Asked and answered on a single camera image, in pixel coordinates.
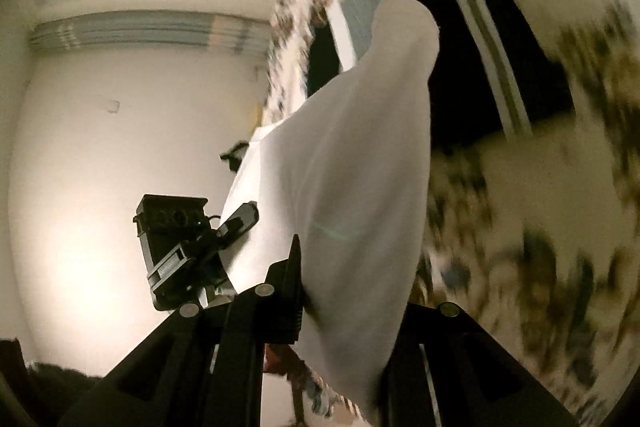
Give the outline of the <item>floral bed cover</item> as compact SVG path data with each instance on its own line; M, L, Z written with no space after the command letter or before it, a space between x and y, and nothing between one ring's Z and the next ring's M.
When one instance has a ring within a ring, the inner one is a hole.
M276 0L265 124L306 93L343 0ZM432 147L416 297L459 303L581 426L638 424L639 0L514 0L574 112L451 155Z

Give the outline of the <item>left green curtain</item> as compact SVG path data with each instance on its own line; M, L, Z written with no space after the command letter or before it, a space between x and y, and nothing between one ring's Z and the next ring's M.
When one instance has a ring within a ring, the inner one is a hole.
M264 57L270 26L262 20L186 11L119 11L78 15L38 25L29 37L39 52L107 46L188 46Z

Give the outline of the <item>white t-shirt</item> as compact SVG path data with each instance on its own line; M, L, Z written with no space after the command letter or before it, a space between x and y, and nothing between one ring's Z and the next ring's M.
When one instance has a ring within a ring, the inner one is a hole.
M297 352L368 421L421 257L438 51L423 4L383 0L364 57L256 136L224 204L259 210L221 257L237 291L299 243L307 301Z

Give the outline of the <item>black clothes pile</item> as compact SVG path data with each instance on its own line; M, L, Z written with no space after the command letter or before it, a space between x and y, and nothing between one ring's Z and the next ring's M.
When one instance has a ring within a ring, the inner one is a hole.
M236 142L229 150L221 153L219 159L227 164L231 172L237 173L249 148L250 143L247 141Z

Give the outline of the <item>black grey striped folded garment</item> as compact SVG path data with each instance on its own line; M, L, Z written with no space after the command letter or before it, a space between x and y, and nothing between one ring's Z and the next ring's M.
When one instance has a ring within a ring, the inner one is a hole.
M343 0L347 36L338 23L317 30L309 50L306 93L343 72L348 49L363 56L381 0ZM514 0L416 0L439 29L428 87L432 147L451 155L496 136L519 138L574 112L564 68L546 57Z

